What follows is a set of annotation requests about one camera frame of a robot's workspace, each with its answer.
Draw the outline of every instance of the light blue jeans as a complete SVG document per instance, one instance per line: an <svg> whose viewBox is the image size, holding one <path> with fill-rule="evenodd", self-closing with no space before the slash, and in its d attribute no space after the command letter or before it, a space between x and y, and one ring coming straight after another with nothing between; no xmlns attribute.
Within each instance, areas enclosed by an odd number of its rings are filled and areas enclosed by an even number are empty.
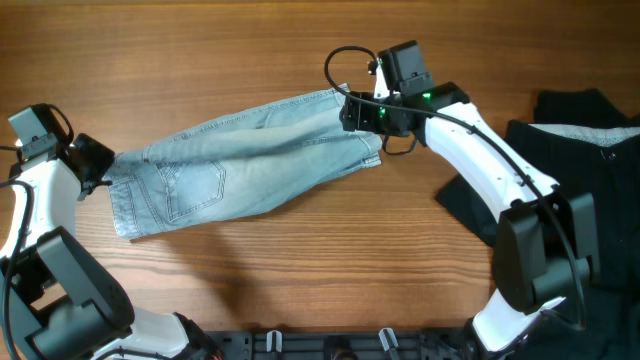
<svg viewBox="0 0 640 360"><path fill-rule="evenodd" d="M261 214L316 184L379 165L380 138L343 131L343 103L333 89L318 91L119 154L104 179L113 182L118 235L130 240Z"/></svg>

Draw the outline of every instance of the black base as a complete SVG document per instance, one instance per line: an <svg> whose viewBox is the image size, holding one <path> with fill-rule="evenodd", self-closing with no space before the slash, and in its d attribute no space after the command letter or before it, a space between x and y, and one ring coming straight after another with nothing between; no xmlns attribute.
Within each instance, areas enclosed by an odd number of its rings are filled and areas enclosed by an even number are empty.
<svg viewBox="0 0 640 360"><path fill-rule="evenodd" d="M461 336L462 329L430 329L425 332L396 332L398 355L401 360L461 360L460 351L449 346ZM266 334L249 332L207 332L220 347L224 360L330 360L325 340L342 336L351 342L360 360L384 360L377 332L282 334L282 353L266 352Z"/></svg>

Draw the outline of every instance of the white fabric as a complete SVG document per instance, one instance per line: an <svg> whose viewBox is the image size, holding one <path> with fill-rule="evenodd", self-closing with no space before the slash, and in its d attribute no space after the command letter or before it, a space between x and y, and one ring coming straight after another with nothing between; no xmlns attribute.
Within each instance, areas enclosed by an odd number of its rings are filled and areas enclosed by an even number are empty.
<svg viewBox="0 0 640 360"><path fill-rule="evenodd" d="M640 127L594 129L576 125L556 124L531 124L531 126L551 134L585 141L601 147L610 147L640 135Z"/></svg>

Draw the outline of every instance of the wire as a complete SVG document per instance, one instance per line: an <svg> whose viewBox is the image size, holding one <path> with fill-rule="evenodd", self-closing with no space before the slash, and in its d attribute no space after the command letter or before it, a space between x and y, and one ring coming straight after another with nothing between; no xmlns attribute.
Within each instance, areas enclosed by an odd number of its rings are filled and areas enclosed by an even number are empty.
<svg viewBox="0 0 640 360"><path fill-rule="evenodd" d="M11 278L15 271L16 263L18 262L18 255L20 250L24 246L27 238L27 230L29 223L31 222L31 214L33 213L33 188L31 185L20 180L9 180L0 184L0 189L11 185L22 186L27 193L27 201L24 206L24 215L22 216L22 223L20 224L20 230L18 230L18 238L16 240L16 246L13 248L11 257L9 258L9 266L4 274L4 283L2 286L2 333L4 336L4 343L7 347L7 352L12 360L19 360L18 351L16 350L16 344L13 341L13 334L11 333L11 320L9 319L9 298L11 295Z"/></svg>
<svg viewBox="0 0 640 360"><path fill-rule="evenodd" d="M149 359L157 359L157 360L171 360L172 358L170 357L166 357L164 355L160 355L158 353L147 353L147 352L143 352L143 351L136 351L136 350L127 350L127 349L123 349L123 348L117 348L117 349L113 349L113 350L109 350L106 353L100 355L99 357L97 357L95 360L103 360L108 358L111 355L120 355L120 357L124 357L124 355L131 355L131 356L139 356L139 357L146 357Z"/></svg>
<svg viewBox="0 0 640 360"><path fill-rule="evenodd" d="M545 316L555 317L560 322L562 322L564 325L566 325L566 326L568 326L568 327L570 327L570 328L572 328L572 329L574 329L576 331L584 330L586 328L586 304L585 304L585 300L584 300L584 291L582 289L582 282L580 281L580 276L578 274L578 269L577 269L577 265L576 265L576 258L575 258L575 255L573 253L573 249L571 248L571 244L569 244L569 240L567 238L567 235L564 232L564 229L562 229L562 225L560 224L560 221L558 221L558 218L554 214L553 210L551 209L551 206L549 206L549 204L547 203L546 199L544 198L544 196L542 195L540 190L538 190L538 188L536 188L536 186L533 184L533 181L531 180L531 177L529 175L527 175L518 166L518 164L516 164L516 162L498 144L496 144L490 137L485 135L483 132L478 130L478 128L475 127L474 125L469 125L466 122L464 122L464 121L462 121L462 120L460 120L460 119L458 119L456 117L453 117L453 116L450 116L450 115L447 115L447 114L442 114L442 113L435 112L435 111L412 109L412 108L407 108L407 107L403 107L403 106L380 104L380 103L377 103L377 102L361 99L361 98L353 96L349 92L343 90L340 86L338 86L338 84L336 84L335 81L333 81L333 79L331 78L331 75L329 75L329 64L331 62L331 59L336 54L338 54L340 52L343 52L343 51L361 51L361 52L364 52L366 54L369 54L369 56L371 56L373 61L377 62L376 55L373 53L373 51L371 51L371 50L369 50L367 48L360 47L360 46L343 46L343 47L339 47L339 48L333 50L329 54L329 56L327 56L327 60L325 60L325 63L324 63L324 76L327 78L327 81L329 82L329 84L331 84L331 87L333 87L333 89L335 89L335 91L337 91L340 94L344 95L345 97L347 97L347 98L349 98L349 99L351 99L353 101L359 102L361 104L366 104L366 105L375 106L375 107L381 107L381 108L385 108L385 109L389 109L389 110L405 111L405 112L409 112L409 113L413 113L413 114L425 115L425 116L428 116L428 117L438 117L440 119L450 121L450 122L452 122L452 123L454 123L454 124L456 124L456 125L458 125L460 127L463 127L465 129L467 129L471 134L477 135L484 142L486 142L489 146L491 146L507 162L507 164L509 164L509 166L511 166L511 168L513 168L513 170L516 172L516 174L522 179L523 183L525 185L527 185L527 187L529 187L529 189L531 189L533 194L536 196L536 198L538 199L538 203L540 204L540 206L542 206L542 209L544 210L546 215L549 217L549 220L551 221L551 225L554 227L554 229L558 233L558 236L560 237L560 242L562 243L562 247L564 248L564 251L565 251L565 253L567 255L567 258L569 260L569 267L571 269L573 285L574 285L574 288L575 288L575 291L576 291L576 295L577 295L577 302L578 302L578 304L577 304L578 322L577 323L572 323L570 320L568 320L566 317L564 317L564 315L561 315L560 313L558 313L555 310L543 310L540 313L542 315L545 315Z"/></svg>
<svg viewBox="0 0 640 360"><path fill-rule="evenodd" d="M67 117L64 115L64 113L58 109L57 106L53 105L53 104L47 104L47 106L49 106L51 109L55 110L58 114L60 114L60 116L62 117L62 120L64 120L65 124L67 124L67 127L69 128L69 134L67 135L67 145L70 145L71 142L73 141L73 127L71 127L71 123L69 122L69 119L67 119Z"/></svg>
<svg viewBox="0 0 640 360"><path fill-rule="evenodd" d="M412 152L416 148L416 145L418 144L418 139L413 138L413 142L411 142L411 146L409 146L409 150L395 152L395 153L390 153L390 152L387 151L387 143L388 142L389 142L389 135L385 136L384 139L382 140L382 151L384 151L384 153L387 154L387 155L399 156L399 155L406 155L406 154Z"/></svg>

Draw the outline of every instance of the wood grain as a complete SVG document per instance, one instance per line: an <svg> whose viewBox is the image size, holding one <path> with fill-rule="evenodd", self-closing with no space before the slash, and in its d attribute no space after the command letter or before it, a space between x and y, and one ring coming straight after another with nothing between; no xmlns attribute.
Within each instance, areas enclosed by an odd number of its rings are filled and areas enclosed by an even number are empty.
<svg viewBox="0 0 640 360"><path fill-rule="evenodd" d="M638 111L634 1L160 2L0 8L0 118L51 102L76 132L133 150L326 89L322 64L338 46L410 39L436 81L458 83L499 133L529 117L539 89L598 87ZM335 78L372 89L366 60L336 58ZM6 121L0 131L14 141ZM13 160L0 156L5 176ZM455 171L428 150L383 163L263 216L133 243L116 236L102 189L79 204L78 239L136 306L207 330L460 325L492 292L491 250L433 200ZM0 236L12 209L5 192Z"/></svg>

